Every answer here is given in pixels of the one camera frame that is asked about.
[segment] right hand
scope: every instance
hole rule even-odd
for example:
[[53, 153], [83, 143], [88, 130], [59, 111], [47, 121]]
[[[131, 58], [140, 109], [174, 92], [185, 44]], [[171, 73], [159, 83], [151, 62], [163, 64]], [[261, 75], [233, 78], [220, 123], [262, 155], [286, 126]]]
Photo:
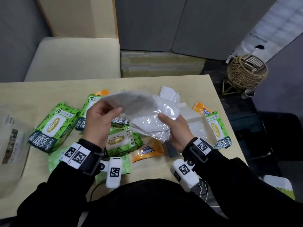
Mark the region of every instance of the right hand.
[[180, 115], [178, 120], [172, 120], [162, 113], [158, 114], [158, 118], [171, 128], [172, 136], [169, 140], [173, 147], [182, 153], [189, 141], [194, 138], [185, 119]]

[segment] plastic container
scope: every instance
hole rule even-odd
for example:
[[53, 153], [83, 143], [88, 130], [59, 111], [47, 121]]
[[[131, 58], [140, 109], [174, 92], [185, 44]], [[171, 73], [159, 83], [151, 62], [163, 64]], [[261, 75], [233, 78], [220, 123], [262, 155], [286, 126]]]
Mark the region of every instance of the plastic container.
[[13, 192], [22, 176], [32, 131], [32, 126], [0, 106], [0, 198]]

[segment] beige table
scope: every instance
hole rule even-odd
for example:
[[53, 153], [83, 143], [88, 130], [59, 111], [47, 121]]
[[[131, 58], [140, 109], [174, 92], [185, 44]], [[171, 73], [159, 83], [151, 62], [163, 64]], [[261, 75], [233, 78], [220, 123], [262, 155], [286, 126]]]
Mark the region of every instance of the beige table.
[[[57, 103], [63, 101], [71, 107], [81, 109], [86, 97], [96, 91], [108, 89], [110, 93], [114, 93], [126, 89], [159, 94], [162, 85], [179, 91], [181, 102], [186, 102], [189, 107], [193, 107], [196, 102], [200, 101], [211, 110], [218, 111], [232, 140], [232, 146], [220, 151], [230, 159], [239, 157], [246, 162], [208, 75], [0, 83], [0, 104], [35, 105], [37, 117], [33, 126], [37, 126]], [[63, 147], [67, 147], [80, 137], [79, 131], [73, 130]], [[131, 165], [131, 174], [122, 177], [122, 184], [153, 178], [176, 181], [169, 170], [174, 160], [175, 158], [161, 156], [138, 161]], [[21, 202], [35, 191], [39, 183], [46, 182], [48, 176], [47, 154], [31, 147], [18, 187], [11, 195], [0, 199], [0, 218], [16, 215]], [[99, 186], [94, 192], [93, 199], [97, 199], [107, 192], [103, 185]]]

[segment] left hand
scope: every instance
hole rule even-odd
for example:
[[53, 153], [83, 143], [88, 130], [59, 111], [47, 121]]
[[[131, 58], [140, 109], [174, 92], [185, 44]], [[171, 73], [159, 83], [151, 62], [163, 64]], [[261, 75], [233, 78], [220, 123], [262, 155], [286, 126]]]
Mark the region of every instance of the left hand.
[[122, 107], [113, 109], [107, 102], [99, 100], [86, 113], [82, 138], [104, 149], [112, 119], [121, 112]]

